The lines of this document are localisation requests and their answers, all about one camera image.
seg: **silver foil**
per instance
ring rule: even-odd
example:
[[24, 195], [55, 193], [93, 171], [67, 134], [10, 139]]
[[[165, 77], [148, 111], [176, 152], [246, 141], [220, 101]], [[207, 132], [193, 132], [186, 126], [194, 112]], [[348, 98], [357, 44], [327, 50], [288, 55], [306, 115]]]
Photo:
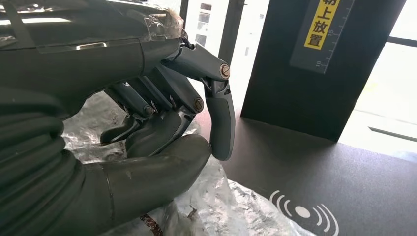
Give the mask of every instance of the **silver foil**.
[[[101, 146], [99, 141], [101, 132], [120, 123], [124, 116], [106, 94], [94, 95], [77, 115], [65, 121], [66, 148], [83, 163], [125, 158], [123, 142]], [[198, 124], [193, 123], [186, 133], [199, 131]], [[187, 192], [148, 215], [167, 236], [313, 235], [280, 213], [268, 199], [228, 180], [214, 157]], [[137, 218], [102, 235], [154, 234]]]

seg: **robotic hand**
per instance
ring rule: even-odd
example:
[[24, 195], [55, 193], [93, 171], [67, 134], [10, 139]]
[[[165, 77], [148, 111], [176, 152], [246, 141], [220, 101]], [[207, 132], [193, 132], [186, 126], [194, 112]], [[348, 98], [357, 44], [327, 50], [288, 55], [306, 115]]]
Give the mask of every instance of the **robotic hand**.
[[[135, 0], [0, 1], [0, 235], [95, 235], [168, 203], [211, 153], [227, 160], [229, 66], [183, 36], [170, 10]], [[210, 142], [182, 136], [204, 102]], [[104, 90], [126, 111], [101, 135], [127, 159], [81, 164], [62, 120]]]

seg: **dark surface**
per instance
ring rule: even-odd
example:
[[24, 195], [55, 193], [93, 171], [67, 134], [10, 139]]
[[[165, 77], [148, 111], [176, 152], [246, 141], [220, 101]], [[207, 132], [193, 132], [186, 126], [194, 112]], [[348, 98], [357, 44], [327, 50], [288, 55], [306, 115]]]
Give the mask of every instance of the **dark surface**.
[[[285, 195], [288, 209], [305, 229], [324, 235], [311, 209], [324, 204], [338, 221], [339, 235], [415, 235], [417, 164], [283, 129], [237, 119], [232, 158], [223, 162], [229, 179], [273, 201]], [[296, 206], [309, 209], [303, 219]], [[328, 235], [335, 232], [331, 227]]]
[[389, 37], [387, 42], [417, 48], [417, 40], [411, 40], [411, 39], [406, 39], [406, 38], [397, 38], [397, 37]]
[[232, 63], [244, 5], [245, 0], [230, 0], [227, 7], [219, 58], [229, 65]]
[[356, 0], [325, 75], [289, 61], [309, 1], [270, 1], [242, 116], [337, 141], [404, 0]]
[[184, 20], [184, 25], [182, 26], [185, 29], [185, 23], [187, 22], [187, 12], [188, 12], [188, 0], [181, 0], [181, 9], [179, 10], [179, 16]]

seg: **floor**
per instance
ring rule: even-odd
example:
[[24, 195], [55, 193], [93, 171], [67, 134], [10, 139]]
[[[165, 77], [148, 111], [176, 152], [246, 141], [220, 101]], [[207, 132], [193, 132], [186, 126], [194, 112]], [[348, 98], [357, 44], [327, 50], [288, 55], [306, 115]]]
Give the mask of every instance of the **floor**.
[[317, 235], [416, 233], [416, 163], [238, 118], [222, 165]]

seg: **joint screw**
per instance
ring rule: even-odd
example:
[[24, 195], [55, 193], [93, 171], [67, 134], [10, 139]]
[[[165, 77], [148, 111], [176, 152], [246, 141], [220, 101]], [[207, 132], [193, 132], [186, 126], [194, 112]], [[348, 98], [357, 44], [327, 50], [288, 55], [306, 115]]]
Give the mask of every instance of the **joint screw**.
[[197, 112], [201, 112], [204, 109], [204, 101], [201, 98], [196, 98], [194, 100], [194, 109]]
[[155, 110], [150, 105], [145, 106], [145, 108], [144, 108], [145, 115], [151, 116], [154, 112], [155, 112]]
[[220, 74], [224, 79], [228, 79], [230, 77], [230, 67], [228, 64], [222, 64], [220, 66]]

